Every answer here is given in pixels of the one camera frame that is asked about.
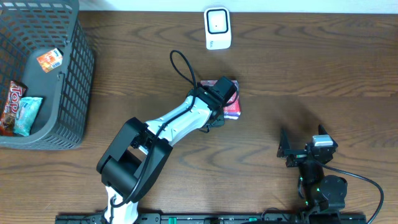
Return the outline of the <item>red purple sanitary pad pack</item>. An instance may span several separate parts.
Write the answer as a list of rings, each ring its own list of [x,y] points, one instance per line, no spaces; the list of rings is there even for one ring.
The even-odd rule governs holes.
[[[223,114],[225,119],[238,119],[241,115],[241,109],[239,105],[239,84],[236,80],[233,80],[237,91],[228,100],[227,107],[223,108]]]

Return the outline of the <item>small orange tissue pack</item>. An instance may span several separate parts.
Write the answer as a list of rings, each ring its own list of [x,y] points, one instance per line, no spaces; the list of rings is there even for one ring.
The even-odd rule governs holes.
[[[40,55],[36,58],[36,60],[38,61],[41,69],[45,73],[48,73],[62,65],[63,52],[58,48],[54,48],[43,55]]]

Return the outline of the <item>teal green wipes pack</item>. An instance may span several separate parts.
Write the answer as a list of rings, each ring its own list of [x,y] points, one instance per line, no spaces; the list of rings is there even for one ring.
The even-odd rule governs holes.
[[[29,136],[31,127],[39,112],[43,98],[24,97],[19,102],[13,132],[21,136]]]

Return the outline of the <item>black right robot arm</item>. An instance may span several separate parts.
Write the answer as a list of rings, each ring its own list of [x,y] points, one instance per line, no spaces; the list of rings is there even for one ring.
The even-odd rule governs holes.
[[[322,125],[318,134],[303,149],[292,149],[287,133],[280,132],[277,157],[286,160],[287,167],[299,170],[298,194],[306,207],[289,218],[291,223],[340,223],[339,212],[345,208],[348,184],[336,175],[325,175],[323,166],[333,159],[338,144]]]

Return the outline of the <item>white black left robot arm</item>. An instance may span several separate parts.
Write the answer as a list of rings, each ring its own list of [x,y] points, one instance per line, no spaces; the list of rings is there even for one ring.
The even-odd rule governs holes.
[[[196,129],[222,125],[224,108],[237,98],[235,82],[221,77],[214,85],[196,84],[181,105],[157,119],[127,120],[96,166],[108,194],[102,222],[134,223],[138,202],[156,182],[173,146]]]

